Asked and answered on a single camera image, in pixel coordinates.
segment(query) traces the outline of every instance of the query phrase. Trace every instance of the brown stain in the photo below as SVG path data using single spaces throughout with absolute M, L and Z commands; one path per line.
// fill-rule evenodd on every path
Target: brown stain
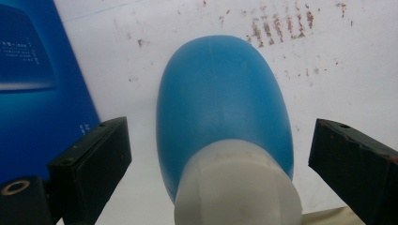
M 273 15 L 273 19 L 274 19 L 273 25 L 274 25 L 274 28 L 276 30 L 276 33 L 278 34 L 280 41 L 283 42 L 283 33 L 282 33 L 282 29 L 281 29 L 281 21 L 279 20 L 278 14 Z
M 344 3 L 339 3 L 339 4 L 336 4 L 336 7 L 339 7 L 342 9 L 342 18 L 344 18 L 345 11 L 347 10 L 347 5 Z
M 260 29 L 258 29 L 257 23 L 258 23 L 258 19 L 253 18 L 253 22 L 252 22 L 253 36 L 256 37 L 258 42 L 260 43 L 258 45 L 258 48 L 262 48 L 262 47 L 264 47 L 264 42 L 261 38 L 261 31 L 260 31 Z
M 313 29 L 314 16 L 313 16 L 313 13 L 311 13 L 311 11 L 307 12 L 307 22 L 308 22 L 308 25 L 310 26 L 310 29 Z
M 291 16 L 287 17 L 287 29 L 289 30 L 290 37 L 294 39 L 295 36 L 293 35 L 293 21 Z
M 268 39 L 269 39 L 268 44 L 269 44 L 269 45 L 275 44 L 275 41 L 274 41 L 273 38 L 272 38 L 271 29 L 269 28 L 268 23 L 267 23 L 267 22 L 264 22 L 263 26 L 264 26 L 264 31 L 266 32 L 267 37 L 268 37 Z
M 304 35 L 304 26 L 302 25 L 302 22 L 301 22 L 301 14 L 299 14 L 298 15 L 298 27 L 299 27 L 299 35 L 298 35 L 298 38 L 304 38 L 305 37 L 305 35 Z
M 299 11 L 299 3 L 298 3 L 298 0 L 295 1 L 295 7 L 296 7 L 296 11 Z

